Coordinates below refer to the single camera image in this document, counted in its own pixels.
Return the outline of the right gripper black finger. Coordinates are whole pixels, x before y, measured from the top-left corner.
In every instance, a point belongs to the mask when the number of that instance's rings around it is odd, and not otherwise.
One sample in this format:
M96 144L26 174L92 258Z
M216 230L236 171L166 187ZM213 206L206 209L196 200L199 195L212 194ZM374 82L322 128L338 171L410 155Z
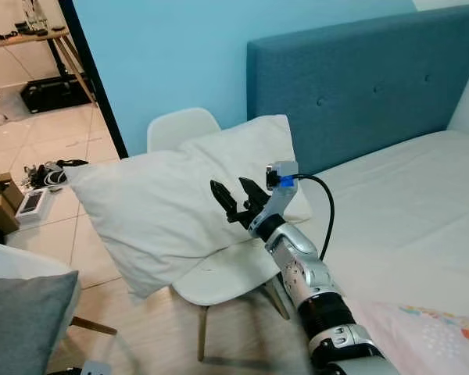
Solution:
M239 184L246 195L245 210L252 213L262 212L264 206L269 203L270 194L260 188L255 181L246 177L239 178Z
M210 180L210 190L212 190L214 200L220 204L229 223L238 221L238 203L232 198L230 190L217 180Z

